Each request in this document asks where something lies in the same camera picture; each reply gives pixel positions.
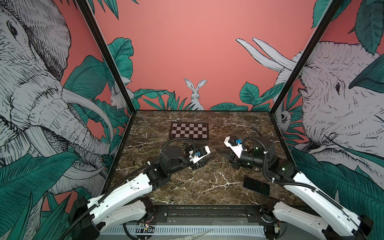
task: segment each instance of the elephant ear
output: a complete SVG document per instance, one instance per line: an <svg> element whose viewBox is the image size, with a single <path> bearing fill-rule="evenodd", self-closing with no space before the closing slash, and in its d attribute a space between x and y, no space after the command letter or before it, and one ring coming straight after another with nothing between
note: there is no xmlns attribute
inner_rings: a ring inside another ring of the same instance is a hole
<svg viewBox="0 0 384 240"><path fill-rule="evenodd" d="M67 67L71 35L53 0L0 0L21 23L47 70L61 80Z"/></svg>

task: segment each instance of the brown marble surface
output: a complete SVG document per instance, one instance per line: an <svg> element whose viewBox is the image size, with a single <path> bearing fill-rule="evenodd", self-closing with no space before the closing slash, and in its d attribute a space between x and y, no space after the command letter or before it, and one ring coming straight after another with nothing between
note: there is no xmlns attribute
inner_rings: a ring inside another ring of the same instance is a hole
<svg viewBox="0 0 384 240"><path fill-rule="evenodd" d="M154 204L264 204L267 197L243 188L245 176L268 182L255 168L236 170L217 150L224 149L224 139L235 135L244 139L256 136L249 129L256 126L276 142L276 154L285 157L285 153L276 136L276 132L267 113L255 112L138 112L123 154L116 169L112 184L117 183L126 174L159 156L159 149L169 140L169 130L173 122L207 122L209 141L206 143L213 157L205 167L193 171L186 168L172 175L171 182L148 194ZM289 205L303 201L282 186L270 183L270 196Z"/></svg>

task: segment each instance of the white vent grille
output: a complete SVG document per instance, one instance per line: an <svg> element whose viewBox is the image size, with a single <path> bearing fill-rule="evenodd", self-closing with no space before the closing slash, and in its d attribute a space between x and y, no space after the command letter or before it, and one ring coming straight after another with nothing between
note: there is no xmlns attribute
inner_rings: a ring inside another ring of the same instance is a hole
<svg viewBox="0 0 384 240"><path fill-rule="evenodd" d="M208 225L157 225L155 229L148 229L148 232L143 233L143 228L128 227L127 230L131 234L140 235L192 235L199 232L204 232L213 229L212 232L207 235L242 235L242 236L254 236L264 237L263 226L208 226ZM124 229L122 226L110 228L103 232L105 235L122 235Z"/></svg>

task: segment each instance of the elephant eye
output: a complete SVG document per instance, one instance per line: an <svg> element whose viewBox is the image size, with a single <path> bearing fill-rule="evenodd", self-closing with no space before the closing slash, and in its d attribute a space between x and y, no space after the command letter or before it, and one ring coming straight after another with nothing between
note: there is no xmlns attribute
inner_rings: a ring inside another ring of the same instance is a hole
<svg viewBox="0 0 384 240"><path fill-rule="evenodd" d="M337 93L340 95L340 83L336 83L335 89Z"/></svg>
<svg viewBox="0 0 384 240"><path fill-rule="evenodd" d="M15 29L14 26L12 26L12 23L11 22L7 22L7 26L8 26L8 29L11 31L13 37L16 39L16 36L17 36L17 30Z"/></svg>

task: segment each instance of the rabbit ear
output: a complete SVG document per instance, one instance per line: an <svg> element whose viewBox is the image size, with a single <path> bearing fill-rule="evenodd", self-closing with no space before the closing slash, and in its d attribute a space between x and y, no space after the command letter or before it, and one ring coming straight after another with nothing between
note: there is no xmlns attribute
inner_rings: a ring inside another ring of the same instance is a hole
<svg viewBox="0 0 384 240"><path fill-rule="evenodd" d="M207 83L207 80L206 80L206 79L201 80L201 81L199 82L199 84L197 85L196 89L201 88L201 87L204 86L204 84L206 84L206 83Z"/></svg>
<svg viewBox="0 0 384 240"><path fill-rule="evenodd" d="M184 81L185 83L187 84L187 87L189 87L190 89L194 90L195 89L195 86L193 85L193 83L191 81L189 81L188 79L184 78Z"/></svg>

